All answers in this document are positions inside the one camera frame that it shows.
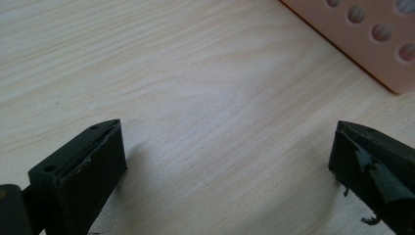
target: wooden table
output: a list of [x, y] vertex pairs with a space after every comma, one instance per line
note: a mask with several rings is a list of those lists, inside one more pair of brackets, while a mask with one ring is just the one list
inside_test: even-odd
[[0, 1], [0, 184], [122, 121], [91, 232], [392, 234], [327, 164], [339, 119], [412, 147], [395, 95], [277, 0]]

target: wooden surface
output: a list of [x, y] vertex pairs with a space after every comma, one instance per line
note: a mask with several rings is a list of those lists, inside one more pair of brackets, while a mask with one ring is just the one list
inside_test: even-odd
[[91, 232], [392, 234], [334, 179], [339, 119], [414, 147], [397, 96], [277, 0], [0, 1], [0, 184], [122, 121]]

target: pink object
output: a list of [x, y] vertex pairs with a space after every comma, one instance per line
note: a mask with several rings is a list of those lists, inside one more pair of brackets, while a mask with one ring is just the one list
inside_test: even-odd
[[415, 90], [415, 0], [282, 0], [396, 93]]

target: black plastic part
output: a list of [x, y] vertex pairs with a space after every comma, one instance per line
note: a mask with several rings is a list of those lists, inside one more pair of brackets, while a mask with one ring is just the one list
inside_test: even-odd
[[363, 125], [339, 121], [329, 169], [396, 234], [415, 234], [415, 150]]
[[0, 202], [0, 229], [11, 225], [0, 234], [87, 234], [126, 170], [119, 119], [85, 129], [28, 172], [23, 192], [2, 186], [12, 191]]
[[0, 234], [33, 235], [19, 186], [0, 185], [0, 210]]

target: tabletop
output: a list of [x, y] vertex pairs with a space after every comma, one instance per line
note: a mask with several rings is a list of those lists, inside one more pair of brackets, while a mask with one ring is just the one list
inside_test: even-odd
[[278, 0], [0, 1], [0, 184], [120, 118], [110, 234], [392, 234], [328, 170], [339, 120], [414, 147], [396, 95]]

